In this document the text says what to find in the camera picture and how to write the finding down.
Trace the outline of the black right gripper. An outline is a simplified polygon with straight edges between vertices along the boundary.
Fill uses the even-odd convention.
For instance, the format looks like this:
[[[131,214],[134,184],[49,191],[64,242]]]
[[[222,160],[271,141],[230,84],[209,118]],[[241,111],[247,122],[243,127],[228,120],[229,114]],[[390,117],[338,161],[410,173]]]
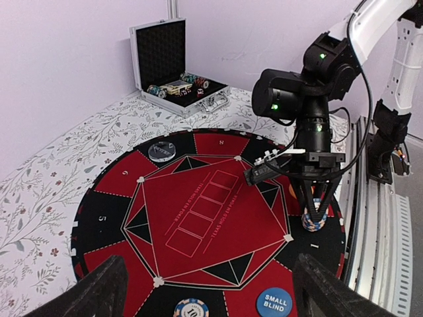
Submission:
[[[305,207],[314,213],[313,199],[319,198],[317,215],[318,221],[322,221],[340,183],[346,154],[305,150],[291,150],[290,154],[290,180],[302,214]]]

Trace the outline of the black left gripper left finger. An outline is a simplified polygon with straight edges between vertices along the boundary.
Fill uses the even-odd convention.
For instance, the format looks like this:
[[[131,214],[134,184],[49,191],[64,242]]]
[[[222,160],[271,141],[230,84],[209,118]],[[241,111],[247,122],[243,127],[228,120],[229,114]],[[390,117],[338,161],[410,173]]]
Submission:
[[[110,256],[76,285],[27,315],[123,316],[128,271],[122,256]]]

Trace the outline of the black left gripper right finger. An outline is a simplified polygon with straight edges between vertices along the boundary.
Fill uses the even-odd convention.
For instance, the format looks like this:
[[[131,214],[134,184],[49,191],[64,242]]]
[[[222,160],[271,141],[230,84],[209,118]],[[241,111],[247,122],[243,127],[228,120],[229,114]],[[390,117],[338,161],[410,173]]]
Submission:
[[[309,254],[295,261],[293,288],[299,316],[392,316],[357,294]]]

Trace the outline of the blue small blind button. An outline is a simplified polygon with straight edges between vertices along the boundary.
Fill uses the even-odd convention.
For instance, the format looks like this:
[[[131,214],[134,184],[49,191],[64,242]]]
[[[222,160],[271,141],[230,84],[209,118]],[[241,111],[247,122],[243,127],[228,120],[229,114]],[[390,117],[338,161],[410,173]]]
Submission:
[[[286,317],[293,310],[293,300],[282,288],[268,288],[259,294],[256,310],[262,317]]]

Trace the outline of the white blue poker chip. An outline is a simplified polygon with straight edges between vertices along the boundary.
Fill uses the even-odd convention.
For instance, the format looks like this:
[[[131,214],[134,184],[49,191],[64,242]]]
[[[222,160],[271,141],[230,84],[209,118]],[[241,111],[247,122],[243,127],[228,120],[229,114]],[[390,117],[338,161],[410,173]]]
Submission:
[[[174,317],[209,317],[207,304],[195,298],[183,299],[174,308]]]

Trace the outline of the black white dealer button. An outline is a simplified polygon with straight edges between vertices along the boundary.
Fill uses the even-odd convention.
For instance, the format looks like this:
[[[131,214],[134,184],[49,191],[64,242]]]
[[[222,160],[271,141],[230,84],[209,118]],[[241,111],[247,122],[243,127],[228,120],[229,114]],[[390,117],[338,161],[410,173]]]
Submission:
[[[175,157],[176,147],[171,142],[159,141],[149,147],[147,154],[153,162],[168,162]]]

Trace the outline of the orange big blind button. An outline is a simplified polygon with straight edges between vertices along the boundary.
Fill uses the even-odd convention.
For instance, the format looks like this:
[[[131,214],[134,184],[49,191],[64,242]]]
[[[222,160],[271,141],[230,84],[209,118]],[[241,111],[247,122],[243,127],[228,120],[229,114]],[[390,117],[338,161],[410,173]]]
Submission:
[[[296,196],[295,191],[294,191],[294,189],[293,189],[293,186],[292,186],[291,184],[289,185],[288,190],[289,190],[290,195],[291,195],[294,199],[297,199],[297,196]]]

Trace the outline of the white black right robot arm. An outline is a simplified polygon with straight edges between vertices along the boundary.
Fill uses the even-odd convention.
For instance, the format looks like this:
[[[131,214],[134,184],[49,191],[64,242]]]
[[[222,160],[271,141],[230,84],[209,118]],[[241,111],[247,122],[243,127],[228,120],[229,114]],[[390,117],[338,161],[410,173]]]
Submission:
[[[342,100],[376,43],[392,26],[398,28],[391,77],[383,96],[369,103],[369,125],[358,149],[367,157],[367,175],[388,182],[391,153],[408,130],[412,97],[422,68],[422,2],[362,1],[340,23],[322,33],[306,50],[300,73],[266,69],[252,92],[252,109],[259,117],[295,126],[291,142],[266,151],[245,172],[254,185],[287,176],[302,210],[303,227],[323,228],[328,207],[343,174],[351,167],[342,153],[331,151],[329,108]]]

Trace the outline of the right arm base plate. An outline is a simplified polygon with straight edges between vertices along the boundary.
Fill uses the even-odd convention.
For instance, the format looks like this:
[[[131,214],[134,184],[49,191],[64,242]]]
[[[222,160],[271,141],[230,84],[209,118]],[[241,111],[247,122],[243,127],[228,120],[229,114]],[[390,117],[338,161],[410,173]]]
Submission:
[[[367,178],[380,184],[392,184],[393,176],[410,176],[409,151],[405,143],[388,144],[378,133],[370,133],[366,147]]]

